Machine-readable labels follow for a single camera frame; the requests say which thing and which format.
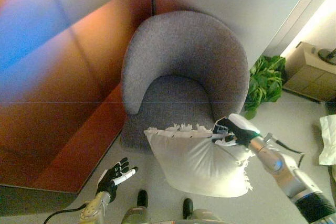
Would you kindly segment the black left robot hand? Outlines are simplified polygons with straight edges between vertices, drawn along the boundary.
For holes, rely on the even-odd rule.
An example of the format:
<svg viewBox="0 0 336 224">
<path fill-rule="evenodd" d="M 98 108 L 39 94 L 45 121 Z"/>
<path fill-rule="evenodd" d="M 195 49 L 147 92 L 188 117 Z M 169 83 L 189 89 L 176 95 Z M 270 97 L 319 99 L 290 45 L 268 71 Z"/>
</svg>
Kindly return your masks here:
<svg viewBox="0 0 336 224">
<path fill-rule="evenodd" d="M 125 157 L 121 161 L 114 164 L 110 169 L 106 169 L 98 181 L 96 194 L 107 192 L 110 195 L 109 203 L 116 198 L 118 185 L 129 179 L 138 171 L 138 167 L 129 169 L 128 158 Z"/>
</svg>

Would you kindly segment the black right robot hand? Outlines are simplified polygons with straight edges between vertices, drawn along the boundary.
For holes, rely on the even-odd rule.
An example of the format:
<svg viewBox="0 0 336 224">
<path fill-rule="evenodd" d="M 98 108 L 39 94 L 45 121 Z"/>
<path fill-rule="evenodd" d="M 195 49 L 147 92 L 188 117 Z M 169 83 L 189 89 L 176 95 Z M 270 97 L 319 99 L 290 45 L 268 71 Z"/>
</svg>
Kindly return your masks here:
<svg viewBox="0 0 336 224">
<path fill-rule="evenodd" d="M 243 145 L 247 147 L 250 141 L 257 136 L 260 136 L 260 130 L 246 118 L 235 113 L 217 120 L 212 129 L 213 143 L 221 146 Z"/>
</svg>

